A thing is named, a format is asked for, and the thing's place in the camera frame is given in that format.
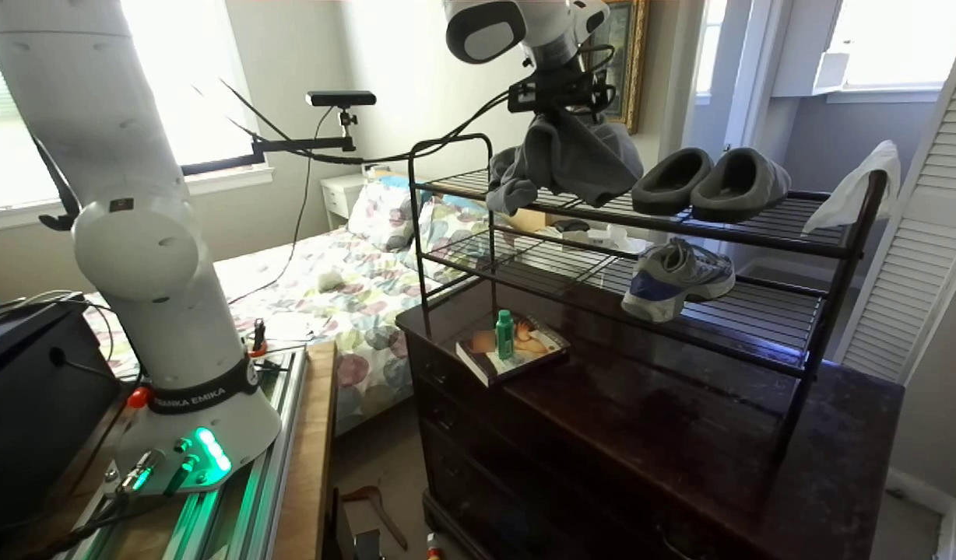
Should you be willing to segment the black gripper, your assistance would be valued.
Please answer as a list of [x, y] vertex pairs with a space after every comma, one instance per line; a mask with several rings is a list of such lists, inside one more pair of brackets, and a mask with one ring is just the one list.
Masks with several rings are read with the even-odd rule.
[[606, 80], [606, 65], [585, 55], [573, 55], [563, 65], [535, 65], [528, 77], [508, 87], [511, 112], [603, 112], [616, 100], [616, 87]]

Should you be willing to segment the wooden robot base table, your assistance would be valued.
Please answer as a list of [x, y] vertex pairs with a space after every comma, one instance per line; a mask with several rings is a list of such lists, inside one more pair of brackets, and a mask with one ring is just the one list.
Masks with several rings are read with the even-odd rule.
[[134, 498], [99, 522], [125, 471], [114, 437], [134, 415], [113, 411], [60, 479], [48, 510], [5, 545], [5, 560], [322, 560], [329, 514], [332, 346], [274, 350], [270, 401], [285, 421], [261, 459], [221, 490]]

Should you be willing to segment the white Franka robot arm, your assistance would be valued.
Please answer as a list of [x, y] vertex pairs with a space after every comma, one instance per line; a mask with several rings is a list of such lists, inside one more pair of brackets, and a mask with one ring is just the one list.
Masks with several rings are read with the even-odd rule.
[[279, 435], [175, 162], [122, 0], [0, 0], [0, 74], [76, 202], [76, 262], [141, 361], [119, 443], [141, 494], [225, 486]]

